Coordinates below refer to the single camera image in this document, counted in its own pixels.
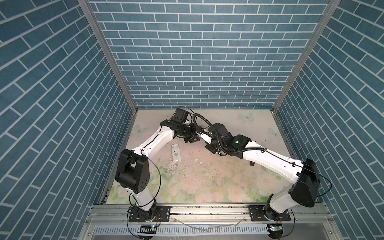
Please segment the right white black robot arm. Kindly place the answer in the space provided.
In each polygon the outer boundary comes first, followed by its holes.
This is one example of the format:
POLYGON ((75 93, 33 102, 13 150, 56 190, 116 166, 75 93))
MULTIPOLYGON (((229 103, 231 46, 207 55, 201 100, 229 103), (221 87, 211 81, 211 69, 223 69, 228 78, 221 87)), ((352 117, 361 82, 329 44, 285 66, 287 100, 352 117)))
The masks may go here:
POLYGON ((206 147, 211 152, 221 151, 226 155, 258 164, 290 183, 286 189, 269 196, 263 208, 267 218, 275 219, 298 205, 307 208, 315 206, 320 175, 314 161, 307 159, 303 162, 285 157, 264 148, 246 136, 232 136, 224 125, 219 123, 210 125, 207 130, 199 130, 198 136, 204 139, 206 147))

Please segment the grey white remote control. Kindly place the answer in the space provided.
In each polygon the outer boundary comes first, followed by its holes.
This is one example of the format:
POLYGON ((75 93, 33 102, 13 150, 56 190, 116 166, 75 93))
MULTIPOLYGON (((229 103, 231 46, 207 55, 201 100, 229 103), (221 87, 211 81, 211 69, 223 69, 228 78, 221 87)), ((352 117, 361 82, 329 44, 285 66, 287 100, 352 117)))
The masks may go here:
POLYGON ((208 144, 212 143, 212 138, 205 133, 201 133, 200 137, 208 144))

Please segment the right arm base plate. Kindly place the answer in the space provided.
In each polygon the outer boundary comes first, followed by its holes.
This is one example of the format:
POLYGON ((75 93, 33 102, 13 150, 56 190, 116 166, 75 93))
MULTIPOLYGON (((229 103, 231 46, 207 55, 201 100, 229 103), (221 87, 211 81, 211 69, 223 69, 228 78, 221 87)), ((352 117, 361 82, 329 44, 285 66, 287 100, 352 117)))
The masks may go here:
POLYGON ((288 210, 279 214, 272 210, 271 208, 267 208, 264 205, 248 205, 247 206, 250 214, 250 218, 252 222, 289 222, 291 221, 291 216, 288 210))

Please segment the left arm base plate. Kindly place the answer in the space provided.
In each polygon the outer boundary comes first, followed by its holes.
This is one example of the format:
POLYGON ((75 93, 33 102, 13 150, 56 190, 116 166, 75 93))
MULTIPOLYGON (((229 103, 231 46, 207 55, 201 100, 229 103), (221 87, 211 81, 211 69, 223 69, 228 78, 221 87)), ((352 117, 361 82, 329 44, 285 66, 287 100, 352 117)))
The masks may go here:
POLYGON ((128 222, 144 223, 154 222, 159 217, 161 222, 169 222, 171 215, 171 206, 152 206, 148 211, 139 207, 131 207, 128 222))

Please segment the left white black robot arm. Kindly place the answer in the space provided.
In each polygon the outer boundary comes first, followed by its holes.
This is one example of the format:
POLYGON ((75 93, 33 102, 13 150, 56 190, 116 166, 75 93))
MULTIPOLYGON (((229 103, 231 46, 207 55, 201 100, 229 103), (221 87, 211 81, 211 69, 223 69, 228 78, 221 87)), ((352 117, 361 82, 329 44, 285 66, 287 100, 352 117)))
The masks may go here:
POLYGON ((150 180, 150 162, 156 153, 175 137, 188 142, 199 140, 193 125, 193 112, 177 108, 170 119, 164 120, 156 131, 132 150, 124 149, 119 156, 115 181, 136 200, 136 207, 148 212, 156 204, 147 185, 150 180))

